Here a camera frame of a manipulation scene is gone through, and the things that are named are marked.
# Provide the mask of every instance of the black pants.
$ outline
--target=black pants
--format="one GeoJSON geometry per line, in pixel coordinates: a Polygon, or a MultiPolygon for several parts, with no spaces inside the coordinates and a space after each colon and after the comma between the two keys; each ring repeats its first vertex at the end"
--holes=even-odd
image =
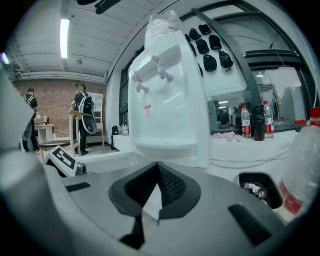
{"type": "MultiPolygon", "coordinates": [[[[35,121],[32,119],[31,121],[31,142],[34,150],[39,150],[38,148],[38,143],[37,143],[37,138],[36,138],[36,131],[35,131],[35,121]]],[[[22,140],[22,146],[26,152],[29,152],[28,148],[28,141],[22,140]]]]}
{"type": "MultiPolygon", "coordinates": [[[[84,128],[84,125],[82,123],[82,120],[79,120],[79,132],[80,132],[80,150],[84,151],[86,150],[86,144],[87,144],[87,131],[84,128]]],[[[77,139],[77,131],[76,131],[76,119],[73,119],[73,139],[77,139]]]]}

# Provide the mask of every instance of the table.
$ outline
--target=table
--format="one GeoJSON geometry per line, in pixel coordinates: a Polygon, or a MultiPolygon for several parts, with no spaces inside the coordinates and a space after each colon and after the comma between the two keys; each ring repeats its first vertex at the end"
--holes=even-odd
{"type": "Polygon", "coordinates": [[[35,125],[34,129],[38,131],[38,143],[45,143],[45,142],[50,142],[54,140],[54,134],[53,134],[53,129],[54,125],[53,124],[47,124],[47,125],[35,125]]]}

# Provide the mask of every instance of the black shoe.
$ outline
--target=black shoe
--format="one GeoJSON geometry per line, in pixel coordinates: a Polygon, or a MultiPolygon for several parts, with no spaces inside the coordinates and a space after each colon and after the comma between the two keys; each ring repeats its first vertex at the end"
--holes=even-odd
{"type": "Polygon", "coordinates": [[[84,155],[86,155],[86,154],[88,154],[89,152],[88,151],[86,151],[86,150],[84,150],[84,151],[81,151],[81,156],[84,156],[84,155]]]}

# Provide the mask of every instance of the person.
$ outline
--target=person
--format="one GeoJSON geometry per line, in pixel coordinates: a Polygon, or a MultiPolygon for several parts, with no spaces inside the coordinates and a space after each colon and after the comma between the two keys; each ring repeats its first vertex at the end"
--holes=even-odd
{"type": "Polygon", "coordinates": [[[216,111],[216,120],[221,123],[222,129],[230,128],[230,120],[228,116],[228,112],[224,111],[224,109],[219,109],[219,102],[214,100],[215,111],[216,111]]]}
{"type": "MultiPolygon", "coordinates": [[[[84,95],[88,96],[88,93],[86,92],[87,87],[83,83],[77,83],[75,87],[79,90],[74,95],[74,98],[71,102],[71,109],[74,111],[79,111],[78,105],[80,104],[81,100],[83,99],[84,95]]],[[[73,139],[75,140],[77,138],[77,132],[76,132],[76,117],[73,117],[73,139]]],[[[87,144],[87,131],[85,127],[83,126],[82,121],[79,121],[79,131],[80,131],[80,152],[81,156],[84,156],[88,154],[88,151],[86,150],[86,144],[87,144]]]]}
{"type": "MultiPolygon", "coordinates": [[[[30,136],[30,138],[31,138],[32,146],[33,146],[36,154],[39,155],[39,148],[38,148],[36,131],[35,131],[35,117],[36,117],[36,112],[38,111],[38,103],[37,103],[37,99],[35,97],[35,90],[32,87],[29,88],[27,94],[23,96],[23,99],[34,110],[34,115],[32,116],[31,121],[30,121],[30,123],[31,123],[31,136],[30,136]]],[[[22,146],[26,152],[29,152],[28,141],[22,140],[22,146]]]]}

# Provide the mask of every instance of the gray surface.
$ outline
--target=gray surface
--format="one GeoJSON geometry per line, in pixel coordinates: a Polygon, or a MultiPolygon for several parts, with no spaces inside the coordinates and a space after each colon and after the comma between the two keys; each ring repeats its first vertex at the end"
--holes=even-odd
{"type": "MultiPolygon", "coordinates": [[[[131,232],[134,220],[122,215],[108,196],[111,184],[145,165],[89,176],[64,178],[65,185],[88,182],[91,187],[71,192],[81,210],[101,229],[117,239],[131,232]]],[[[170,166],[190,176],[201,187],[198,204],[183,218],[161,220],[140,251],[152,255],[235,255],[252,248],[251,242],[229,213],[243,204],[272,234],[283,225],[263,203],[226,179],[203,173],[201,168],[170,166]]]]}

